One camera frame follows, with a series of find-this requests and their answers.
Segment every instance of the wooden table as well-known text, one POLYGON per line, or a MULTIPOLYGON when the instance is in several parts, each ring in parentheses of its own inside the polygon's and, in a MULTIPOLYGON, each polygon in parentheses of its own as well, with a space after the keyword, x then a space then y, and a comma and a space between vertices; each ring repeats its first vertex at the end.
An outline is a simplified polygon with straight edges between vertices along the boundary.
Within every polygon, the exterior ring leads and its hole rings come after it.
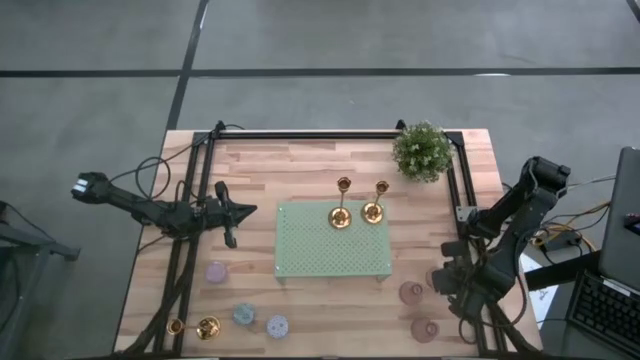
MULTIPOLYGON (((502 196, 502 186, 489 133, 485 129, 462 130, 469 167, 479 206, 488 207, 502 196)), ((191 143, 193 131, 170 131, 163 158, 191 143)), ((193 279, 187 327, 213 315, 222 322, 220 336, 201 341, 187 329, 183 356, 440 356, 475 355, 476 345, 458 336, 458 319, 447 309, 445 297, 426 288, 418 306, 406 306, 398 298, 400 284, 407 280, 424 283, 425 272, 440 266, 444 258, 440 244, 457 239, 446 174, 433 184, 412 183, 396 172, 391 159, 391 140, 229 140, 216 141, 210 193, 213 184, 227 183, 233 201, 256 204, 258 210, 236 230, 237 249, 224 245, 223 231, 201 236, 193 279), (281 286, 274 277, 276 209, 285 201, 339 200, 336 180, 348 176, 352 187, 346 198, 374 197, 374 184, 387 180, 384 195, 388 207, 393 275, 382 283, 375 278, 290 279, 281 286), (229 279, 221 285, 204 277, 211 261, 228 265, 229 279), (250 328, 235 325, 233 307, 251 303, 257 321, 250 328), (268 336, 266 321, 273 315, 289 319, 285 339, 268 336), (409 330, 416 317, 427 316, 440 326, 436 340, 420 344, 409 330)), ((184 178, 188 152, 170 162, 170 189, 184 178)), ((454 169, 460 175, 457 160, 454 169)), ((167 180, 161 167, 154 192, 167 180)), ((458 181, 463 201, 464 188, 458 181)), ((165 200, 173 200, 167 191, 165 200)), ((159 231, 145 229, 141 245, 157 238, 159 231)), ((170 254, 165 240, 139 255, 132 274, 116 350, 126 348, 157 310, 170 254)), ((522 296, 515 286, 501 301, 509 318, 521 309, 522 296)), ((535 317, 529 305, 517 325, 526 339, 541 348, 535 317)), ((470 326, 463 327, 473 338, 470 326)), ((489 348, 495 348, 493 331, 485 331, 489 348)), ((166 337, 170 348, 171 336, 166 337)))

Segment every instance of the concrete floor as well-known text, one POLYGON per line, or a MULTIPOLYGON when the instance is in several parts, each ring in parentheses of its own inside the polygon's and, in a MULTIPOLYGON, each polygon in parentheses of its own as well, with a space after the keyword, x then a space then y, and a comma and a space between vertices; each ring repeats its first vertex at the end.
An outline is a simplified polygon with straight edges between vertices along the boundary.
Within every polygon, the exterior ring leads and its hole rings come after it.
MULTIPOLYGON (((197 5, 0 1, 0 70, 178 69, 197 5)), ((624 0, 215 0, 194 68, 640 66, 639 33, 624 0)), ((140 227, 69 190, 80 171, 115 174, 157 155, 176 83, 0 79, 0 198, 83 248, 78 262, 49 265, 23 358, 111 350, 140 227)), ((640 76, 191 79, 177 126, 389 128, 428 118, 489 128, 506 182, 532 155, 572 167, 579 182, 614 173, 620 148, 638 146, 638 93, 640 76)), ((604 201, 611 187, 576 190, 556 213, 604 201)), ((586 235, 600 244, 602 231, 586 235)), ((561 288, 550 317, 562 317, 570 291, 561 288)), ((542 335, 551 353, 598 354, 568 348, 562 323, 542 335)))

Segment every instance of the potted plant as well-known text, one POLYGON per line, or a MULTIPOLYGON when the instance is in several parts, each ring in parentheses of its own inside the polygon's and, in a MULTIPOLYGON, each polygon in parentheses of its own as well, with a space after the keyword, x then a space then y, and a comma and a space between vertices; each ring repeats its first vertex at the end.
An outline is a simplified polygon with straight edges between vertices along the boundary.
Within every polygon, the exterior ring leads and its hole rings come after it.
POLYGON ((413 181, 435 182, 451 166, 450 140, 429 121, 406 127, 393 144, 398 171, 413 181))

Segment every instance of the gold candlestick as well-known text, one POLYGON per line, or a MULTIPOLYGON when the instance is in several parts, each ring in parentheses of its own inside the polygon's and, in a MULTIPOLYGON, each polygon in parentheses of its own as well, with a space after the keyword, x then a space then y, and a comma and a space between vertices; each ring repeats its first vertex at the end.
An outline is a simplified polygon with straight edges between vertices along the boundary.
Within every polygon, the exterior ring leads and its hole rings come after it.
POLYGON ((351 212, 344 205, 344 194, 349 190, 351 180, 348 177, 338 179, 338 190, 340 191, 340 206, 333 208, 329 212, 329 224, 336 229, 344 229, 351 225, 351 212))
POLYGON ((382 206, 378 204, 378 201, 380 200, 380 196, 386 193, 387 190, 389 190, 389 184, 386 181, 378 181, 376 184, 376 201, 366 203, 362 207, 362 218, 364 221, 369 224, 378 224, 382 221, 384 210, 382 209, 382 206))
POLYGON ((186 326, 182 320, 176 318, 167 324, 169 335, 178 335, 185 329, 196 329, 196 335, 200 340, 210 340, 220 334, 220 320, 207 316, 198 322, 198 326, 186 326))

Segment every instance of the green pegboard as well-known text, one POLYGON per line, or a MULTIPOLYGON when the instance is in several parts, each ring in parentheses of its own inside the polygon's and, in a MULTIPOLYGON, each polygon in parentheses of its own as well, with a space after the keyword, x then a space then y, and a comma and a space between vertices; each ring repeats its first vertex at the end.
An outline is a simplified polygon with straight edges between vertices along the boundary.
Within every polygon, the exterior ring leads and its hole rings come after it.
POLYGON ((387 209, 383 220, 372 225, 360 216, 365 203, 344 203, 352 217, 344 229, 335 229, 328 221, 337 202, 279 204, 276 278, 377 276, 382 280, 391 275, 387 209))

